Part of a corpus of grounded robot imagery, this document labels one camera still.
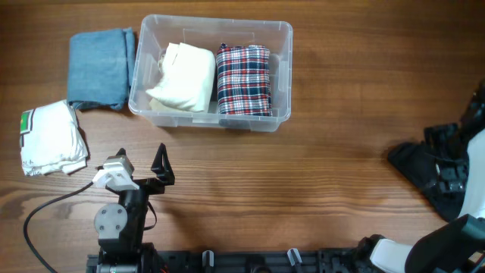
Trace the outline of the black cloth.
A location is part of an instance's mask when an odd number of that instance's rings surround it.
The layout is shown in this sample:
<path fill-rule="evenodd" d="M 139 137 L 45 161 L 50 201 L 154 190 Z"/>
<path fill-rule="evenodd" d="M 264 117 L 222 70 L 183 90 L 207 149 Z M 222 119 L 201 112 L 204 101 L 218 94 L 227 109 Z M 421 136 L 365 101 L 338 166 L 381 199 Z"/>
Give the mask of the black cloth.
<path fill-rule="evenodd" d="M 387 160 L 420 191 L 443 220 L 450 222 L 460 214 L 465 196 L 446 197 L 425 188 L 436 173 L 431 170 L 431 157 L 426 155 L 429 151 L 425 143 L 402 143 L 389 151 Z"/>

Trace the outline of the blue denim folded cloth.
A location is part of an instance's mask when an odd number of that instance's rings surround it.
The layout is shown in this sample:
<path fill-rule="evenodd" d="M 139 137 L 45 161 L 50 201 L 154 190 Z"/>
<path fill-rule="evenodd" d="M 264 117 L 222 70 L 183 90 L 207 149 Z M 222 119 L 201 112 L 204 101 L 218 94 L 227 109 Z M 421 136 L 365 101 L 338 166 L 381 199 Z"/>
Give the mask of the blue denim folded cloth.
<path fill-rule="evenodd" d="M 73 35 L 67 103 L 78 110 L 123 109 L 132 86 L 135 55 L 136 37 L 130 27 Z"/>

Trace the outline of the red blue plaid cloth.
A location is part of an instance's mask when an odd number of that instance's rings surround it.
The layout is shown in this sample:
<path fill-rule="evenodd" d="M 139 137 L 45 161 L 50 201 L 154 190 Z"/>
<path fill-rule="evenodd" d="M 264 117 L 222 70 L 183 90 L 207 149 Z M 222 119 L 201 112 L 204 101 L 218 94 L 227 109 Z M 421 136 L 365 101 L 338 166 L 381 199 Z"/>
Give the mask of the red blue plaid cloth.
<path fill-rule="evenodd" d="M 269 58 L 263 45 L 221 44 L 216 54 L 219 114 L 272 115 Z"/>

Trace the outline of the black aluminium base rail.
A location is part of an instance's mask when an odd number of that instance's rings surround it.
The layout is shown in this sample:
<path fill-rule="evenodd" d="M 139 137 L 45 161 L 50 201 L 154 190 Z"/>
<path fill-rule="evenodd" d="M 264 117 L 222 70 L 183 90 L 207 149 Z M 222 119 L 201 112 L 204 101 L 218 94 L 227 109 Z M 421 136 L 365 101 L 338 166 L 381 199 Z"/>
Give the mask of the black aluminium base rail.
<path fill-rule="evenodd" d="M 250 272 L 264 265 L 270 272 L 377 272 L 367 259 L 355 260 L 351 249 L 301 251 L 291 262 L 287 251 L 256 253 L 215 253 L 210 262 L 202 253 L 160 251 L 166 272 Z"/>

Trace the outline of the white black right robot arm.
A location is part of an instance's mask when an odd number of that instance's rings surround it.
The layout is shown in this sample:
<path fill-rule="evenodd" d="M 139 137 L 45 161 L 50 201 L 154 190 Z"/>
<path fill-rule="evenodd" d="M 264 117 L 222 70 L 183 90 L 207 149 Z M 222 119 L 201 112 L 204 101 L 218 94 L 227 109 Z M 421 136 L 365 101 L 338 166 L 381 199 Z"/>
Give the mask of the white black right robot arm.
<path fill-rule="evenodd" d="M 424 140 L 391 148 L 387 161 L 446 221 L 414 245 L 380 235 L 353 252 L 357 265 L 380 272 L 482 272 L 484 258 L 484 84 L 459 123 L 424 129 Z"/>

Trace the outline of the cream cloth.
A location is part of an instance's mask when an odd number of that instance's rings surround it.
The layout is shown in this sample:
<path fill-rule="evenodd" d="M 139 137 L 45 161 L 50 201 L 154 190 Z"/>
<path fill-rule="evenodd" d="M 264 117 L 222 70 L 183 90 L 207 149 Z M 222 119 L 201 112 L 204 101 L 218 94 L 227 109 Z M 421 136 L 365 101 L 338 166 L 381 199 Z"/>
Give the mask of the cream cloth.
<path fill-rule="evenodd" d="M 145 93 L 174 111 L 207 112 L 215 75 L 213 52 L 186 43 L 169 43 L 158 62 L 162 77 Z"/>

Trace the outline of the white folded t-shirt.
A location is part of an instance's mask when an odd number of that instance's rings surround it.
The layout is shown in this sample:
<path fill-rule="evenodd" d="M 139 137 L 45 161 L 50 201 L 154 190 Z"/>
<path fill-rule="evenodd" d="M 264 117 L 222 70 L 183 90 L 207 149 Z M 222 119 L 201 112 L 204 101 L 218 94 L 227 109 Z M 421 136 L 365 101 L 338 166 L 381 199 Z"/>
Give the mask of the white folded t-shirt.
<path fill-rule="evenodd" d="M 65 100 L 24 111 L 20 116 L 20 156 L 26 176 L 86 167 L 88 150 L 75 111 Z"/>

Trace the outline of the clear plastic storage container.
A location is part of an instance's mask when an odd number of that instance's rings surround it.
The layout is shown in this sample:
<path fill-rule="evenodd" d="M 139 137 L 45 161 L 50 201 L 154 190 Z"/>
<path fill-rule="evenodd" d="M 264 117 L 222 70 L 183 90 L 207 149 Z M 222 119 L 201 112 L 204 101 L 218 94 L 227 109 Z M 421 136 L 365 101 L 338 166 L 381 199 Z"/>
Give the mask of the clear plastic storage container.
<path fill-rule="evenodd" d="M 220 127 L 274 132 L 291 115 L 293 27 L 285 21 L 236 20 L 150 14 L 142 20 L 129 108 L 158 127 Z M 272 115 L 221 115 L 216 102 L 206 113 L 158 111 L 146 90 L 162 78 L 158 65 L 170 43 L 184 42 L 216 52 L 228 46 L 265 46 L 270 51 Z"/>

